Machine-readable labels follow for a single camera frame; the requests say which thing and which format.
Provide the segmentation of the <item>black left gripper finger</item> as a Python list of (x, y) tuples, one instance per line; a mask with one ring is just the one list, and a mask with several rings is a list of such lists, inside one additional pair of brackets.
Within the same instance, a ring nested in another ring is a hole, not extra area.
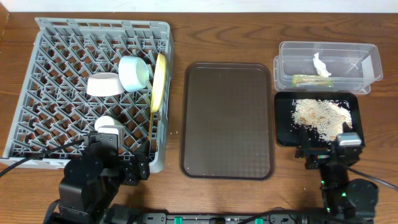
[(147, 180), (150, 176), (149, 153), (149, 140), (143, 142), (135, 151), (135, 158), (137, 162), (136, 172), (141, 180)]
[(131, 157), (128, 161), (121, 161), (121, 180), (123, 185), (137, 186), (139, 183), (139, 174), (136, 168), (137, 161)]

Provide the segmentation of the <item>rice pile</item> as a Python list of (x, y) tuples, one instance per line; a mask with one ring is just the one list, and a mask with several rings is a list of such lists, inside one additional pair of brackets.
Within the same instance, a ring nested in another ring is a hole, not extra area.
[(332, 142), (343, 132), (343, 124), (352, 128), (352, 117), (345, 101), (336, 100), (293, 100), (293, 123), (304, 126), (323, 142)]

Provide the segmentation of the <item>white cup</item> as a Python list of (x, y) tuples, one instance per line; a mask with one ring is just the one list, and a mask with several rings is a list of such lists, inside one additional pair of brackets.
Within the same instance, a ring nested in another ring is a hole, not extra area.
[(104, 115), (104, 116), (99, 117), (95, 121), (94, 128), (95, 128), (95, 131), (97, 131), (102, 126), (112, 126), (112, 125), (121, 126), (122, 124), (118, 120), (114, 119), (113, 117)]

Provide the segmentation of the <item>pink bowl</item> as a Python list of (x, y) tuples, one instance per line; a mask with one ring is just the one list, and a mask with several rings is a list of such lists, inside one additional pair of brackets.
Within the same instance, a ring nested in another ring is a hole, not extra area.
[(91, 96), (114, 96), (125, 92), (117, 73), (95, 73), (88, 77), (86, 92)]

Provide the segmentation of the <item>yellow green wrapper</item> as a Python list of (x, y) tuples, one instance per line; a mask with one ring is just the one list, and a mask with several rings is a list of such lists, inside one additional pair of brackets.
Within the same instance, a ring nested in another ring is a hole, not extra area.
[(317, 75), (293, 75), (292, 87), (305, 87), (305, 86), (326, 86), (333, 87), (333, 81), (326, 77)]

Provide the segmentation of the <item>white tissue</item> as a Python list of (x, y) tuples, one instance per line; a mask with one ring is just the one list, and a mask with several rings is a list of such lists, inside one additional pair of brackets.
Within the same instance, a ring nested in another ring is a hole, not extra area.
[(313, 66), (320, 77), (330, 77), (331, 73), (326, 69), (326, 64), (319, 59), (319, 53), (313, 56)]

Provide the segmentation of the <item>yellow plate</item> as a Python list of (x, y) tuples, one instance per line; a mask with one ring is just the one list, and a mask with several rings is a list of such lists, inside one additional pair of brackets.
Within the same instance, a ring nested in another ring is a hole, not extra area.
[(166, 80), (167, 59), (164, 55), (158, 54), (155, 65), (154, 80), (152, 86), (152, 98), (150, 105), (150, 112), (156, 113), (160, 109), (164, 85)]

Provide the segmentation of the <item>light blue bowl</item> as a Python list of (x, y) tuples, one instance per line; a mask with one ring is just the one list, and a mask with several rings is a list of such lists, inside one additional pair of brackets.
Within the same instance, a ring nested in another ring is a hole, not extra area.
[(121, 84), (128, 92), (144, 89), (146, 81), (149, 81), (147, 64), (139, 57), (123, 56), (119, 61), (118, 72)]

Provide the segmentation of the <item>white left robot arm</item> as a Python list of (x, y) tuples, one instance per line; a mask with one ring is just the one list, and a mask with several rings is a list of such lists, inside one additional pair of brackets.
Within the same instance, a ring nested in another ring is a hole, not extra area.
[(113, 204), (121, 185), (137, 186), (150, 176), (150, 141), (133, 156), (119, 158), (119, 136), (92, 131), (83, 138), (83, 155), (64, 168), (60, 198), (47, 209), (44, 223), (142, 223), (140, 210)]

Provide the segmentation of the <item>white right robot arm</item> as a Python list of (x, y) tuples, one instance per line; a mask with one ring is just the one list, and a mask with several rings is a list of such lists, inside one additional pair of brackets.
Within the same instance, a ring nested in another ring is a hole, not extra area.
[(365, 179), (349, 179), (349, 168), (359, 161), (363, 143), (359, 135), (343, 124), (343, 132), (327, 148), (314, 149), (306, 127), (300, 127), (300, 144), (295, 157), (306, 159), (306, 169), (318, 169), (326, 211), (346, 223), (374, 223), (378, 186)]

